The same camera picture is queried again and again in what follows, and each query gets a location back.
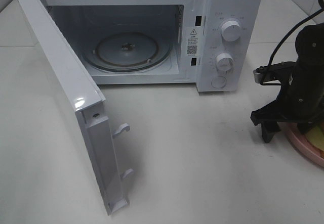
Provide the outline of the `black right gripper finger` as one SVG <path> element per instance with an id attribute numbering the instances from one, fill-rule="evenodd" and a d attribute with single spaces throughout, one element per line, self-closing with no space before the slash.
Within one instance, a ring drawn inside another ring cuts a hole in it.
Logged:
<path id="1" fill-rule="evenodd" d="M 261 122 L 261 135 L 265 143 L 270 143 L 274 135 L 280 131 L 281 129 L 276 121 Z"/>

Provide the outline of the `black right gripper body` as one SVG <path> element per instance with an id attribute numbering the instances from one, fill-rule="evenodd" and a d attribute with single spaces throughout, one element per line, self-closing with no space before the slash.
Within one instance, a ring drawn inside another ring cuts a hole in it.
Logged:
<path id="1" fill-rule="evenodd" d="M 323 120 L 323 65 L 295 63 L 276 99 L 251 113 L 254 125 L 263 121 L 297 123 L 299 132 L 307 133 Z"/>

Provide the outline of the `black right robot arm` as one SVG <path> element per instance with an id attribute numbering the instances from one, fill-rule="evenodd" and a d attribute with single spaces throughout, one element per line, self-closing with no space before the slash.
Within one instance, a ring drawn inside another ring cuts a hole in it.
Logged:
<path id="1" fill-rule="evenodd" d="M 251 113 L 266 143 L 280 131 L 280 122 L 296 123 L 300 133 L 306 133 L 323 120 L 323 24 L 305 26 L 296 37 L 295 48 L 295 62 L 254 70 L 256 83 L 280 86 L 274 101 Z"/>

